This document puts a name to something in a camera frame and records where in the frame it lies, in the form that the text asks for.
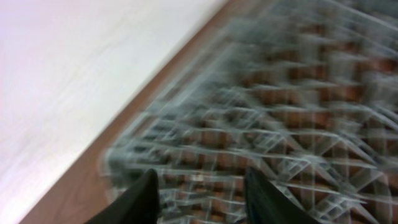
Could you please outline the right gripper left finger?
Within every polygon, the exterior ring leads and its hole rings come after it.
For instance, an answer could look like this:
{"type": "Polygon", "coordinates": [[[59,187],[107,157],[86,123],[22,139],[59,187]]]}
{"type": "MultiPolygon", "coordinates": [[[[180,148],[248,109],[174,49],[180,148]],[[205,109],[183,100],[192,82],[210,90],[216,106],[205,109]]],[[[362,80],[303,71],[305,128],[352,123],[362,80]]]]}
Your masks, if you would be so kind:
{"type": "Polygon", "coordinates": [[[155,170],[149,169],[112,204],[85,224],[156,224],[159,213],[158,175],[155,170]]]}

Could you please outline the grey dishwasher rack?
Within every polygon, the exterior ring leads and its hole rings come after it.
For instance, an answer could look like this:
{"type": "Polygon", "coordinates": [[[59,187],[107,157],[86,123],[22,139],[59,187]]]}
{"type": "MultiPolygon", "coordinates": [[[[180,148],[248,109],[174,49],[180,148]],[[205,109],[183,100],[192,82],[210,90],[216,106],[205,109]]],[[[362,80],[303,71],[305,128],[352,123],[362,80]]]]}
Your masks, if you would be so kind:
{"type": "Polygon", "coordinates": [[[246,223],[248,167],[319,223],[396,223],[397,2],[244,2],[103,160],[109,201],[156,171],[159,223],[246,223]]]}

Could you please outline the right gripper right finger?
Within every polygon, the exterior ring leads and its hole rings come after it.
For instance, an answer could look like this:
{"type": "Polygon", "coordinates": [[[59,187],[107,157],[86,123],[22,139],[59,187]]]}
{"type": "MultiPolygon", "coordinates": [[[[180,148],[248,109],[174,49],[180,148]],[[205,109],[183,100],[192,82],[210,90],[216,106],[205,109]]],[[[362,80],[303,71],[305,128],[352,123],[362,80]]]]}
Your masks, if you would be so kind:
{"type": "Polygon", "coordinates": [[[245,173],[244,198],[249,224],[319,224],[253,167],[245,173]]]}

